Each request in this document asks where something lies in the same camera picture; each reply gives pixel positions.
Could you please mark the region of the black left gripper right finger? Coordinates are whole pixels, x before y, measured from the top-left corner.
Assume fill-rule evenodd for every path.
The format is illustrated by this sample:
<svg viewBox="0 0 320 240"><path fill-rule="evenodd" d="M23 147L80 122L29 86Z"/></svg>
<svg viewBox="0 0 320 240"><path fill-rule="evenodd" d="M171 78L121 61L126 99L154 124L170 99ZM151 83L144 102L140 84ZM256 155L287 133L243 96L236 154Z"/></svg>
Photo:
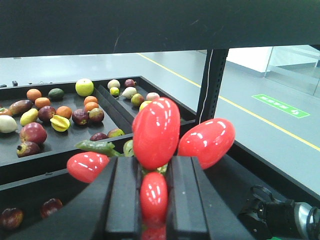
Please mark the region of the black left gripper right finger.
<svg viewBox="0 0 320 240"><path fill-rule="evenodd" d="M168 240L252 240L212 186L198 159L173 156L168 164Z"/></svg>

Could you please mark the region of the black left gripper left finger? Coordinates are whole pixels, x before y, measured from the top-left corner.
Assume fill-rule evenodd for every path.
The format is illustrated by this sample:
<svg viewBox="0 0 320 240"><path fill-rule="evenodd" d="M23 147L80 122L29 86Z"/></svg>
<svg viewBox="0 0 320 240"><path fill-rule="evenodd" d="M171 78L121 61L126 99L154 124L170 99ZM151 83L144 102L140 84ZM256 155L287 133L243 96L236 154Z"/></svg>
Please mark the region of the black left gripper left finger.
<svg viewBox="0 0 320 240"><path fill-rule="evenodd" d="M98 177L58 212L9 239L140 239L140 170L134 157L113 157Z"/></svg>

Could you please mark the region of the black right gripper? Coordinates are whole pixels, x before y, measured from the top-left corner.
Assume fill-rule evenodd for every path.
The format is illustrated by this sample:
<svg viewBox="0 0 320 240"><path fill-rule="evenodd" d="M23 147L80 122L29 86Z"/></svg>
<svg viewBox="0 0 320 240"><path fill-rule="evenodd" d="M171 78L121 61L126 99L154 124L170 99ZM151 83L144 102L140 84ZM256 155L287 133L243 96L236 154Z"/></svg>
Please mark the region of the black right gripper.
<svg viewBox="0 0 320 240"><path fill-rule="evenodd" d="M264 186L253 185L238 219L257 240L273 237L318 240L320 209L306 202L276 199Z"/></svg>

